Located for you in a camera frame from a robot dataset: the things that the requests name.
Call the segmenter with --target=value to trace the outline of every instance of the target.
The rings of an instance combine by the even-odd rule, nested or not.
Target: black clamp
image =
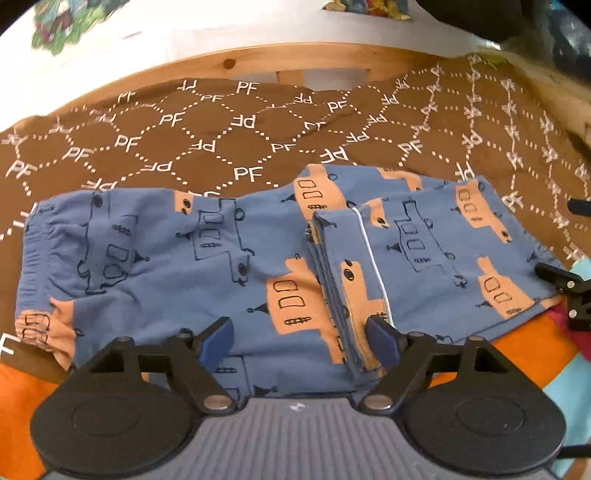
[[[545,263],[535,266],[535,274],[556,286],[566,296],[569,330],[591,332],[591,280]]]
[[[494,477],[532,471],[556,458],[566,432],[562,413],[483,337],[470,336],[463,346],[437,343],[421,332],[402,335],[379,316],[368,319],[366,334],[390,368],[360,410],[392,417],[431,460]],[[457,377],[429,388],[441,372]]]
[[[222,317],[199,335],[181,329],[163,345],[113,340],[41,403],[31,438],[48,470],[127,478],[185,447],[205,417],[236,410],[210,373],[234,341]],[[170,390],[142,372],[166,374]]]

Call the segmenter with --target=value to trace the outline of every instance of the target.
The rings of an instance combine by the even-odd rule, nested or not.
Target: bed
[[[449,181],[483,175],[564,265],[584,259],[591,222],[569,214],[566,201],[589,196],[589,159],[559,125],[584,145],[590,115],[580,105],[588,92],[505,57],[486,51],[445,59],[349,43],[239,48],[133,74],[5,131],[0,331],[8,336],[0,367],[10,388],[0,393],[0,404],[8,412],[7,445],[19,445],[19,458],[0,440],[0,475],[29,479],[42,471],[24,426],[66,376],[51,355],[15,341],[12,323],[24,220],[50,196],[119,187],[239,196],[286,184],[308,163],[378,166]],[[314,91],[304,86],[309,69],[361,69],[369,83]],[[248,80],[261,73],[276,83]],[[581,360],[549,314],[496,345],[542,388],[560,379],[580,389],[589,371],[583,361],[577,374],[562,376]],[[578,409],[574,422],[589,421],[579,407],[569,407]],[[586,441],[583,430],[575,442]],[[560,474],[569,466],[559,467]],[[584,463],[575,464],[571,478],[581,478],[581,468]]]

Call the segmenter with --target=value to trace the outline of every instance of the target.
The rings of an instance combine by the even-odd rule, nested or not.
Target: wooden headboard
[[[356,43],[294,43],[234,48],[166,63],[108,83],[55,111],[98,103],[138,88],[182,78],[234,78],[276,72],[277,83],[301,86],[304,70],[365,69],[368,80],[385,80],[435,63],[436,55]]]
[[[560,125],[591,145],[591,89],[588,86],[516,54],[498,50],[481,53],[509,60]],[[364,69],[368,81],[373,81],[395,77],[439,59],[441,57],[417,51],[356,43],[294,43],[234,48],[134,73],[93,90],[54,113],[64,113],[71,108],[99,103],[121,92],[182,78],[234,78],[274,72],[277,83],[300,86],[304,84],[304,70]]]

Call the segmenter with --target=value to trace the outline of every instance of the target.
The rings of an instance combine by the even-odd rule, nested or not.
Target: brown bedspread
[[[102,105],[39,117],[0,135],[0,332],[14,334],[23,221],[60,193],[167,187],[235,197],[282,186],[314,162],[371,165],[449,180],[485,176],[534,236],[570,266],[591,251],[583,160],[514,71],[478,55],[350,91],[178,80]],[[40,378],[50,355],[6,340],[1,361]]]

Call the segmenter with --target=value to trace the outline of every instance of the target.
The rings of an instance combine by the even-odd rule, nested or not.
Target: elastic waistband
[[[25,221],[15,318],[23,310],[46,312],[51,309],[46,288],[50,276],[48,257],[53,210],[50,202],[41,202]]]

